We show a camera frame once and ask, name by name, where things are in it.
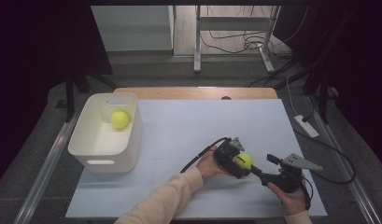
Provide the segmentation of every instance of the white wall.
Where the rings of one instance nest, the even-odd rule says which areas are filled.
[[[92,7],[106,51],[173,48],[173,7]]]

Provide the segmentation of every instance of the wooden floor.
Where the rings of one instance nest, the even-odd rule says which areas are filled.
[[[272,7],[269,6],[202,6],[202,17],[221,16],[221,17],[269,17]],[[174,34],[174,55],[193,55],[196,39],[196,7],[195,6],[177,6],[177,18],[175,20]],[[202,31],[202,54],[234,54],[225,52],[238,52],[245,49],[245,38],[249,41],[263,41],[265,32],[246,32],[245,31]],[[271,37],[275,52],[288,53],[290,49],[285,44]],[[259,54],[255,49],[255,45],[250,46],[251,49],[236,54]]]

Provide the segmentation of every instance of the power strip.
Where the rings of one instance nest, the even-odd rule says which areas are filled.
[[[304,116],[302,115],[298,115],[296,117],[294,117],[294,119],[296,120],[296,122],[298,122],[299,126],[302,127],[302,129],[310,136],[310,137],[317,137],[318,136],[318,133],[316,132],[316,130],[309,124],[309,122],[303,122],[302,119],[304,118]]]

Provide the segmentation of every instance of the human hand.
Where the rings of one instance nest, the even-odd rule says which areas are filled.
[[[224,174],[224,175],[231,175],[224,169],[217,166],[216,162],[214,161],[214,150],[217,149],[217,146],[213,146],[210,148],[209,151],[206,152],[205,155],[203,155],[199,162],[196,164],[196,168],[199,169],[200,174],[202,174],[202,177],[211,177],[213,175],[217,174]]]
[[[269,182],[267,186],[281,200],[287,216],[296,215],[306,210],[305,196],[301,189],[297,189],[293,193],[286,193],[272,182]]]

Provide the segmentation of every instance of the tennis ball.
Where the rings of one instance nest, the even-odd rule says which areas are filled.
[[[251,170],[253,160],[247,153],[240,153],[233,158],[233,162],[240,166],[243,170]]]
[[[115,128],[124,128],[129,123],[129,116],[123,111],[117,111],[112,114],[111,123]]]

